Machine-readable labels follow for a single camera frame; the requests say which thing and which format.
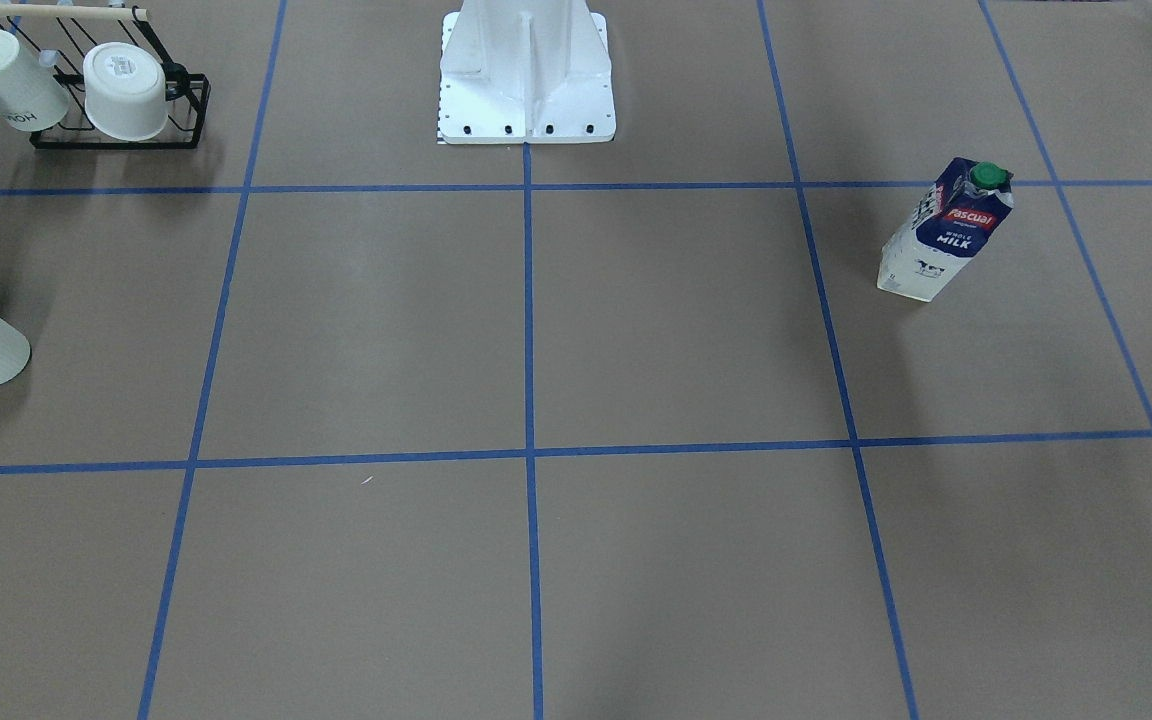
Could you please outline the blue white milk carton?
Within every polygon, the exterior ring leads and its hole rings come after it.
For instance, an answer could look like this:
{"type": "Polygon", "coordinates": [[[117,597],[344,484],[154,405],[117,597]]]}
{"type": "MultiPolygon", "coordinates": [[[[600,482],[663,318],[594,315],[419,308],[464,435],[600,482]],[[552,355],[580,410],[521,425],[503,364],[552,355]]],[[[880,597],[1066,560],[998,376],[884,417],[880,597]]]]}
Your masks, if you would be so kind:
{"type": "Polygon", "coordinates": [[[878,290],[929,302],[986,247],[1015,209],[1011,172],[954,158],[882,247],[878,290]]]}

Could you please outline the white upside-down cup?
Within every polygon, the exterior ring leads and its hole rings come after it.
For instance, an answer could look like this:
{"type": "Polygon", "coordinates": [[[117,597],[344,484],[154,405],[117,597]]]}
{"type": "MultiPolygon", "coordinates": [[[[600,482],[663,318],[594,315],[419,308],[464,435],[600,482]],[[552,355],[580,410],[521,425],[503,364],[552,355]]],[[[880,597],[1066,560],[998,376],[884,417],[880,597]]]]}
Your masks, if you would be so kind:
{"type": "Polygon", "coordinates": [[[132,44],[108,41],[84,54],[84,113],[118,141],[150,141],[168,123],[166,77],[160,61],[132,44]]]}

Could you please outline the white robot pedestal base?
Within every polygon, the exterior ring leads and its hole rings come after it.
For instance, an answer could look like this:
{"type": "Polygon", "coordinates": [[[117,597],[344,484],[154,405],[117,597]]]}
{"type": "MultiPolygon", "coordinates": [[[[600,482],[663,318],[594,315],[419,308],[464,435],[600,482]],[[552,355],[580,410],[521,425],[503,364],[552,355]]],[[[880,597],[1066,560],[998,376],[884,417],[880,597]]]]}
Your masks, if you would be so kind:
{"type": "Polygon", "coordinates": [[[439,142],[616,137],[607,18],[585,1],[465,1],[444,15],[440,41],[439,142]]]}

